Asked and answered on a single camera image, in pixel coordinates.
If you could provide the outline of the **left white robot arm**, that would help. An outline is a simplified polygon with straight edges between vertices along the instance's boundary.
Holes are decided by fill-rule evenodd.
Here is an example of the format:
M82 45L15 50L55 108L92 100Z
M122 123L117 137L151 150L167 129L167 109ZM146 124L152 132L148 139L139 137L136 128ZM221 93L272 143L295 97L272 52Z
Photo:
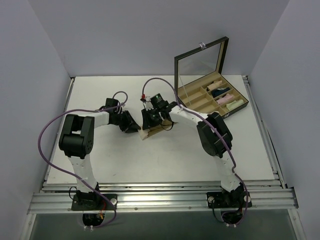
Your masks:
M59 138L59 149L70 160L77 179L76 197L88 209L95 210L100 206L101 197L95 193L99 190L90 161L94 145L95 129L101 126L118 126L124 133L136 133L141 127L135 122L129 111L123 110L120 102L107 98L105 105L97 113L85 116L67 114Z

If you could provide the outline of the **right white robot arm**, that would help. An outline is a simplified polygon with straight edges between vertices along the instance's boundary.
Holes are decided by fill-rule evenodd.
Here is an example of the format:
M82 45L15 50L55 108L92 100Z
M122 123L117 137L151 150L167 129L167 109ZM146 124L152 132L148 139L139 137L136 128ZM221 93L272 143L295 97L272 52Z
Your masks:
M143 104L140 136L144 140L156 133L169 130L174 124L183 124L197 130L203 150L213 157L220 173L222 200L227 206L240 201L238 191L244 191L243 180L235 172L237 166L231 153L233 136L223 118L216 111L200 113L178 102L164 100L158 93L153 97L141 96Z

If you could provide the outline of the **tan brown underwear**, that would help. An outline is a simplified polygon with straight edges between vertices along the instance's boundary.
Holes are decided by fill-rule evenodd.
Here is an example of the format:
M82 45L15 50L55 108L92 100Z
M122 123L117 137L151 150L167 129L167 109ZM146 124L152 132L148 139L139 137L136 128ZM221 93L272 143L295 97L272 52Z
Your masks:
M174 122L164 120L160 125L157 125L155 127L151 127L146 130L138 130L138 134L142 140L145 140L148 137L154 136L155 134L158 134L162 131L170 131L173 128L174 124Z

